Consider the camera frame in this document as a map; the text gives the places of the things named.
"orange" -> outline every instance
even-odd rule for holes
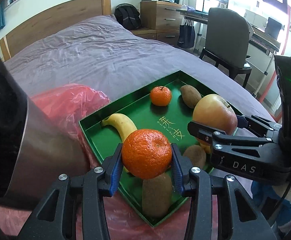
[[[122,146],[122,161],[131,174],[153,179],[164,173],[172,160],[168,139],[159,131],[140,129],[132,132]]]
[[[167,106],[172,98],[172,93],[169,88],[156,86],[150,92],[151,102],[155,106]]]

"chair backrest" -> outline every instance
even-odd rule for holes
[[[210,8],[205,48],[227,62],[243,68],[249,44],[248,22],[226,8]]]

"green tray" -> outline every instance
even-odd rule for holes
[[[155,129],[161,131],[170,141],[177,143],[180,152],[193,144],[199,144],[188,133],[187,125],[192,120],[193,110],[187,107],[181,97],[181,86],[188,84],[195,87],[201,95],[215,94],[214,91],[179,70],[148,84],[90,114],[79,121],[83,133],[100,163],[113,155],[118,143],[121,143],[119,133],[112,126],[102,127],[100,122],[113,113],[127,115],[138,129]],[[166,86],[172,92],[172,100],[166,107],[154,106],[149,98],[151,89],[155,86]],[[232,106],[236,114],[241,114]],[[207,163],[204,169],[210,173],[213,167]],[[170,217],[186,200],[178,193],[172,194],[172,205],[165,217],[153,219],[142,214],[142,180],[123,171],[118,188],[119,192],[150,226],[155,227]]]

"black tote bag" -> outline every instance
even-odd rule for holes
[[[192,21],[187,20],[184,25],[180,25],[178,46],[183,49],[190,49],[195,45],[195,27]]]

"wooden headboard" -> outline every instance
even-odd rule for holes
[[[35,41],[98,15],[111,14],[111,0],[71,0],[26,20],[0,40],[4,60]]]

